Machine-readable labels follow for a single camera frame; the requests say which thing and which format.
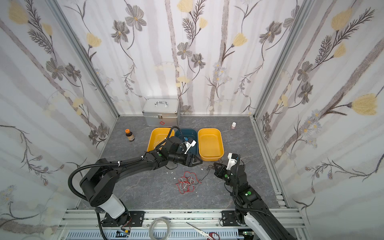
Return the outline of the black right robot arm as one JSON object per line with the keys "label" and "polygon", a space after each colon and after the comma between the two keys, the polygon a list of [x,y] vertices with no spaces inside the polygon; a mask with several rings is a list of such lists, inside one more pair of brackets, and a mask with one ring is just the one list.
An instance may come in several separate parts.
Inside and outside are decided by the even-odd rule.
{"label": "black right robot arm", "polygon": [[232,188],[235,219],[251,228],[261,240],[295,240],[271,213],[261,196],[249,184],[240,155],[230,154],[227,165],[214,163],[215,176]]}

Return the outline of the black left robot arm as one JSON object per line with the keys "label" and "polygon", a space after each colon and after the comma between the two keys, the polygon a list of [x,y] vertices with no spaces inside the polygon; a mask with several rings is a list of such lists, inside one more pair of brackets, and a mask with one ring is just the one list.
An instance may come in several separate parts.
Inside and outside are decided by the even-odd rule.
{"label": "black left robot arm", "polygon": [[169,162],[195,167],[203,160],[190,152],[196,145],[193,138],[172,136],[168,133],[155,148],[138,158],[111,162],[99,159],[96,163],[74,170],[68,178],[68,186],[77,197],[88,201],[99,215],[106,214],[100,222],[103,227],[121,227],[133,220],[128,208],[113,191],[120,180],[129,176],[166,167]]}

